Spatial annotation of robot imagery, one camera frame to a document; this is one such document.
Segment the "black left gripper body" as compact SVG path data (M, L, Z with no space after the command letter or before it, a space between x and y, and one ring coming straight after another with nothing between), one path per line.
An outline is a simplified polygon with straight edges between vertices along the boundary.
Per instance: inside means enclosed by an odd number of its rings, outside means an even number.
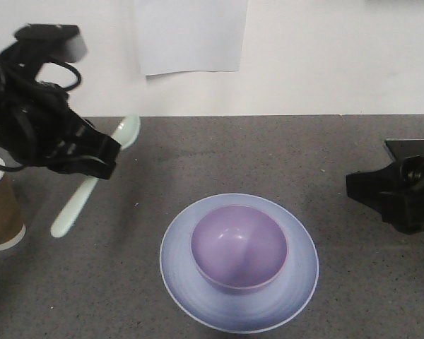
M15 167L0 164L3 172L49 169L54 162L75 158L69 156L71 136L81 124L90 124L68 105L69 91L81 84L80 72L49 56L50 47L11 45L0 53L0 148L17 162ZM75 82L62 87L37 81L45 64L72 72Z

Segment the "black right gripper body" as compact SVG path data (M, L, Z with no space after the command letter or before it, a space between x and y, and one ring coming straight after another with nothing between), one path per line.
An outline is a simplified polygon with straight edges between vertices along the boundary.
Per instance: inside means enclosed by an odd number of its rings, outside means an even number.
M387 139L384 142L393 163L386 197L424 197L424 139Z

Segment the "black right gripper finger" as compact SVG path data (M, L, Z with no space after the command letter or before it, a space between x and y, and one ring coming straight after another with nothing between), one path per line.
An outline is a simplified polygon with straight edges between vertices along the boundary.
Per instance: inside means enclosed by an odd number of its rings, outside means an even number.
M374 172L346 175L349 198L376 210L382 221L404 234L424 231L424 175L417 163L391 163Z

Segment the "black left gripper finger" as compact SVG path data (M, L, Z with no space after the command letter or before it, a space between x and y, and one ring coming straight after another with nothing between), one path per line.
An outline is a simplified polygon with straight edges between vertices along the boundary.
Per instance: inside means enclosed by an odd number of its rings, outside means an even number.
M98 179L109 179L115 170L115 161L102 162L96 158L71 158L49 165L49 169L60 174L84 174Z
M120 144L111 136L97 131L90 124L81 124L69 141L69 156L100 163L115 162Z

